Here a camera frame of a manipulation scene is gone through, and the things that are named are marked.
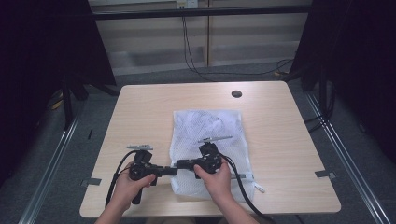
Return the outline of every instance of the person's left hand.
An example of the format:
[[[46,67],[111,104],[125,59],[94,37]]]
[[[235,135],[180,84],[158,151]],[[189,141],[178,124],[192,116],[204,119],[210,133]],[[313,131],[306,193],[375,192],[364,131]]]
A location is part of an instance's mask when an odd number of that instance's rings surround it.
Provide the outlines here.
[[[125,169],[120,173],[113,197],[110,201],[110,203],[116,203],[121,206],[123,211],[126,211],[131,206],[131,201],[139,190],[144,187],[148,188],[150,183],[155,179],[155,175],[148,175],[136,181],[132,180],[129,177],[129,167],[132,164],[132,162],[128,163]]]

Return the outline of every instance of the mesh bag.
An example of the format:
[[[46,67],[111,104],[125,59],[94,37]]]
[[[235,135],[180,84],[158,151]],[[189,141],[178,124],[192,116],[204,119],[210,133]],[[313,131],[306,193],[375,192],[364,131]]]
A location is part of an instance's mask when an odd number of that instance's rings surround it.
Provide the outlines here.
[[[231,136],[213,142],[219,152],[230,157],[240,175],[245,178],[242,183],[247,196],[252,201],[254,193],[254,179],[248,158],[248,144],[242,128],[241,114],[237,110],[183,110],[174,112],[174,133],[170,148],[172,165],[178,160],[201,158],[198,143],[204,138]],[[193,171],[178,170],[171,178],[172,189],[175,194],[187,195],[203,199],[211,199],[204,181],[196,179]],[[234,198],[244,202],[236,179],[231,181]]]

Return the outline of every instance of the table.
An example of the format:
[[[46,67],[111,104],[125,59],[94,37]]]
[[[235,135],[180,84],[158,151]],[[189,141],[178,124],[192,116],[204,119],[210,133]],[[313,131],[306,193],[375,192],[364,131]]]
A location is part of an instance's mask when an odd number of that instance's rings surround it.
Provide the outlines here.
[[[242,97],[232,97],[232,91]],[[107,191],[129,145],[150,144],[151,162],[169,165],[173,113],[185,109],[234,109],[241,111],[256,182],[253,203],[264,214],[335,213],[341,204],[324,170],[318,152],[286,83],[223,82],[124,86],[109,123],[92,178],[100,186],[88,186],[80,213],[99,217]],[[246,203],[241,203],[248,211]],[[141,204],[125,217],[221,216],[212,201],[173,193],[170,177],[158,178],[157,186],[143,190]]]

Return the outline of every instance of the black round hole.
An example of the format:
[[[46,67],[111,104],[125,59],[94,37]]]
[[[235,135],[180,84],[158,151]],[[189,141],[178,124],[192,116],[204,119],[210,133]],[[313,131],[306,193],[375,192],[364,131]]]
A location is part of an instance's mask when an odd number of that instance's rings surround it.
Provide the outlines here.
[[[241,91],[233,91],[233,92],[231,92],[231,96],[233,96],[235,98],[239,98],[242,96],[242,92]]]

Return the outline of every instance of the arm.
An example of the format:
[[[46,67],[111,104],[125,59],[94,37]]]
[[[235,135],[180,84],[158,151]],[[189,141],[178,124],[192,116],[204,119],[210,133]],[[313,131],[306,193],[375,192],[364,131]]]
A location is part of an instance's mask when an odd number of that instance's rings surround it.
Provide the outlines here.
[[[116,188],[114,189],[110,203],[95,223],[118,223],[122,214],[131,206],[131,201],[137,195],[137,192],[143,187],[149,187],[149,184],[154,179],[155,175],[148,175],[142,179],[133,181],[129,178],[129,169],[122,171],[117,179]]]
[[[213,202],[218,206],[228,223],[258,223],[233,198],[231,194],[231,173],[227,161],[222,159],[219,171],[213,175],[207,173],[199,165],[194,166],[194,171],[204,180]]]

